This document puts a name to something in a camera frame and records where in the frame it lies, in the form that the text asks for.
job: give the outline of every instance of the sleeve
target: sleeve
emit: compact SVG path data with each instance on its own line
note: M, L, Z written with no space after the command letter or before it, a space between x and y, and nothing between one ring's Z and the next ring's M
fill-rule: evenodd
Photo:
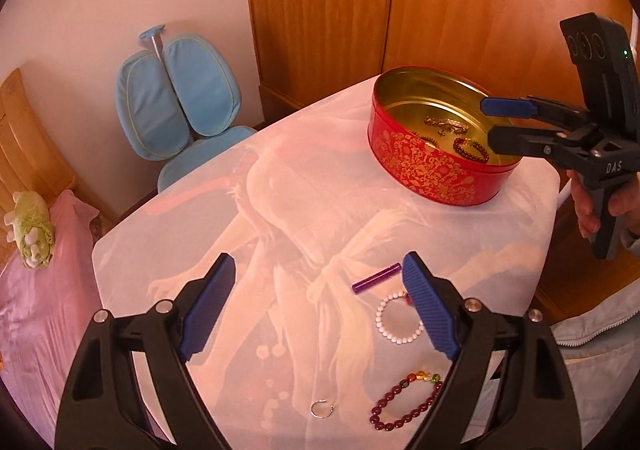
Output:
M633 253L637 258L640 258L640 237L636 237L636 235L631 233L628 228L625 228L622 230L620 240L622 240L622 245L626 249Z

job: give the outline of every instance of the dark red beaded bracelet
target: dark red beaded bracelet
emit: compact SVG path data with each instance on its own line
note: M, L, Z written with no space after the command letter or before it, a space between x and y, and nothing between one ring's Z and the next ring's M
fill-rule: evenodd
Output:
M404 388L407 388L411 382L415 382L416 380L433 383L433 392L431 395L424 401L424 403L421 403L410 413L402 416L401 419L396 419L393 423L381 422L380 414L382 413L382 409L385 408L389 401L395 398L396 395L400 394ZM405 423L409 423L414 417L418 417L421 413L427 411L438 397L441 388L442 381L440 380L439 374L434 374L432 376L423 370L416 372L415 374L411 373L404 380L401 380L398 385L393 386L391 391L385 394L384 398L376 402L376 405L371 409L372 416L369 418L369 422L376 430L386 430L387 432L391 432L395 428L402 428Z

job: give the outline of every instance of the purple tube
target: purple tube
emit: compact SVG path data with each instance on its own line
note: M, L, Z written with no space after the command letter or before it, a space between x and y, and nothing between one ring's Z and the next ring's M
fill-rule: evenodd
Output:
M351 289L353 289L353 292L355 294L360 294L370 287L374 287L375 285L380 284L380 282L384 282L388 278L391 278L401 270L402 266L400 266L399 262L396 262L394 265L389 266L388 268L385 268L384 270L379 271L374 275L368 276L364 280L356 282L355 284L353 284L353 286L351 286Z

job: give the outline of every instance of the wooden cabinet door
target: wooden cabinet door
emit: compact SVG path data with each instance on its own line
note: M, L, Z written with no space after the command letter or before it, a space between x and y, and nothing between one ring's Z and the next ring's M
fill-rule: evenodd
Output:
M630 29L628 0L392 0L384 69L430 66L495 96L581 104L559 22L589 11Z
M250 6L265 111L265 99L300 108L381 71L389 0L250 0Z

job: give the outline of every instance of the white beaded bracelet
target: white beaded bracelet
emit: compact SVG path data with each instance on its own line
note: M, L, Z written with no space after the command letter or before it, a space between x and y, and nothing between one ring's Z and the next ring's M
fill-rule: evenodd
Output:
M397 345L408 344L413 342L420 335L420 333L424 331L424 325L422 324L422 320L420 320L418 328L413 332L413 334L407 338L402 338L402 337L398 337L391 334L383 324L382 312L385 310L386 305L391 300L396 300L397 298L405 298L406 296L407 296L407 293L405 291L401 291L400 293L393 293L393 295L385 296L380 301L380 306L378 306L378 311L376 312L376 327L378 328L378 331L380 331L380 334L382 334L383 337L385 337L387 340L391 340L392 343L395 343Z

